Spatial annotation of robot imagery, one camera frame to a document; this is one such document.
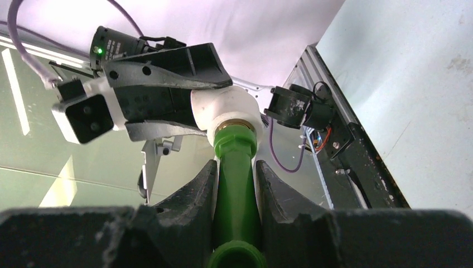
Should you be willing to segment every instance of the hole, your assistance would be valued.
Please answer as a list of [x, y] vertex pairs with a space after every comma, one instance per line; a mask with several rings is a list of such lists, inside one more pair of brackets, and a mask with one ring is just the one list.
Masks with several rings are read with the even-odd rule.
[[112, 78], [113, 80], [118, 79], [118, 73], [116, 71], [110, 71], [109, 75], [110, 75], [110, 78]]
[[222, 254], [217, 267], [261, 267], [257, 257], [248, 252], [237, 248], [229, 250]]
[[150, 75], [151, 69], [148, 66], [143, 67], [142, 69], [144, 75]]
[[84, 112], [84, 114], [88, 116], [92, 114], [92, 108], [90, 106], [85, 106], [84, 109], [82, 109], [82, 111]]
[[136, 248], [136, 247], [139, 247], [140, 245], [141, 245], [140, 241], [135, 236], [133, 236], [132, 240], [130, 241], [130, 246]]

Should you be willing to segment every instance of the green pipe fitting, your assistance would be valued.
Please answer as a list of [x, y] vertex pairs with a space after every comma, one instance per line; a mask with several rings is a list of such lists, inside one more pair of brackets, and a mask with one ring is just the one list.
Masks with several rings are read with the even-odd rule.
[[267, 267], [266, 259], [254, 246], [244, 241], [230, 241], [218, 247], [212, 256], [208, 268], [253, 268]]
[[220, 173], [213, 222], [216, 250], [209, 267], [266, 267], [258, 250], [262, 230], [252, 168], [256, 135], [246, 126], [229, 125], [215, 135], [214, 149]]

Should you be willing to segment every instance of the white backdrop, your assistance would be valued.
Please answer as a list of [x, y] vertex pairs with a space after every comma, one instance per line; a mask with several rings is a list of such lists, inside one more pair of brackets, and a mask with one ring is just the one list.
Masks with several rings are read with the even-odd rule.
[[[117, 0], [145, 35], [172, 36], [188, 45], [213, 42], [230, 75], [269, 85], [284, 83], [343, 1]], [[0, 0], [0, 19], [6, 19], [10, 2]], [[106, 0], [25, 0], [18, 24], [84, 51], [100, 25], [137, 36]]]

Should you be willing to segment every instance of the red wire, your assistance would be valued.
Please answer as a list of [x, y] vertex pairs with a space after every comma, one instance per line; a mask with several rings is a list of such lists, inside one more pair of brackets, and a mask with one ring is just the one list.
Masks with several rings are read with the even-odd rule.
[[324, 142], [322, 142], [322, 145], [320, 145], [320, 147], [315, 148], [316, 152], [318, 152], [318, 151], [320, 151], [324, 148], [324, 146], [327, 144], [327, 141], [329, 141], [329, 136], [330, 136], [331, 133], [332, 133], [332, 128], [329, 127], [329, 131], [327, 133], [327, 136], [325, 136]]

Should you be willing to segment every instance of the white pipe fitting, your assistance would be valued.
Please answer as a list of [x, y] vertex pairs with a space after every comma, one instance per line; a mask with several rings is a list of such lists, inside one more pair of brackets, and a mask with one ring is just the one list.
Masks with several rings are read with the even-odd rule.
[[257, 101], [243, 88], [232, 85], [222, 89], [193, 90], [191, 105], [197, 127], [207, 130], [207, 139], [214, 145], [218, 127], [231, 119], [248, 122], [258, 144], [263, 138], [263, 123]]

